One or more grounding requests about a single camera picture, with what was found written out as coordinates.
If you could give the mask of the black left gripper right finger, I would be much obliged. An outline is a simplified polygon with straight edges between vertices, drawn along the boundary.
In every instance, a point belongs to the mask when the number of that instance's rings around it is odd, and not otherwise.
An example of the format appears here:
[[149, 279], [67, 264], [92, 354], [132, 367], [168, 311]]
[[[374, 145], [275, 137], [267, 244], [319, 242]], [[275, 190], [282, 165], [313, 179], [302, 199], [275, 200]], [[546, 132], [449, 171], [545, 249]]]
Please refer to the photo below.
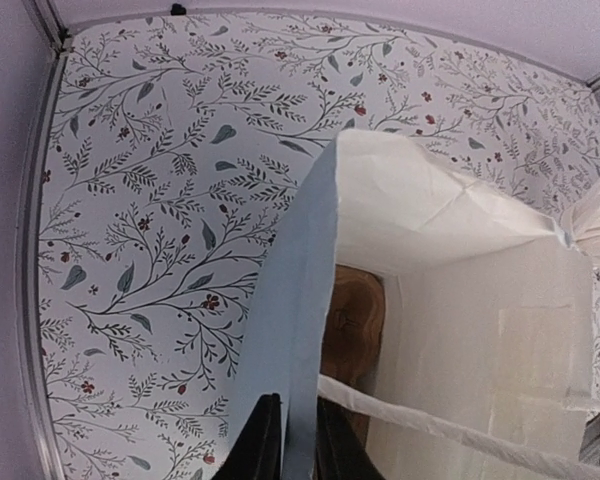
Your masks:
[[316, 475], [326, 480], [382, 480], [359, 442], [344, 410], [318, 398]]

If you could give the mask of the brown cardboard cup carrier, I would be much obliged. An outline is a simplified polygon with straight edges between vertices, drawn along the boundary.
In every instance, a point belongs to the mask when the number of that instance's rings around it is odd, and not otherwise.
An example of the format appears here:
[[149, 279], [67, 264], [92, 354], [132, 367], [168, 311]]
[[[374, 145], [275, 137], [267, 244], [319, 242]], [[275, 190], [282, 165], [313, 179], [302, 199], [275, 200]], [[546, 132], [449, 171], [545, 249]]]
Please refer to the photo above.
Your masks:
[[361, 388], [381, 348], [385, 294], [373, 274], [338, 265], [322, 340], [320, 372]]

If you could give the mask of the light blue paper bag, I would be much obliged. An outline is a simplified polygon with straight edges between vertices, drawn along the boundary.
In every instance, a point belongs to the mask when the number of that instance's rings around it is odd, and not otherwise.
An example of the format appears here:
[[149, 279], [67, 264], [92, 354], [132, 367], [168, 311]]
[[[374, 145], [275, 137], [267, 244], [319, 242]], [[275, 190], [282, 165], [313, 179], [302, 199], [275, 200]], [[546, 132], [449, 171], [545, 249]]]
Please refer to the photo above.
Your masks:
[[[370, 393], [320, 372], [345, 265], [385, 283]], [[281, 473], [313, 470], [316, 406], [370, 418], [388, 479], [600, 479], [591, 397], [600, 179], [560, 220], [391, 133], [345, 130], [314, 162], [258, 275], [229, 408], [236, 447], [281, 400]]]

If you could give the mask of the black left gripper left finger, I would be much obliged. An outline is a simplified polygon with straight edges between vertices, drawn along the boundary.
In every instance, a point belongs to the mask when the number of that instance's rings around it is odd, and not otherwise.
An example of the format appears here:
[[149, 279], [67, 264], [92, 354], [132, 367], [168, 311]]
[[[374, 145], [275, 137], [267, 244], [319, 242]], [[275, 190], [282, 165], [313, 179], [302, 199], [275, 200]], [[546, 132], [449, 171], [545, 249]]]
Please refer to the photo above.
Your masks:
[[222, 465], [227, 480], [274, 480], [281, 467], [281, 399], [262, 395]]

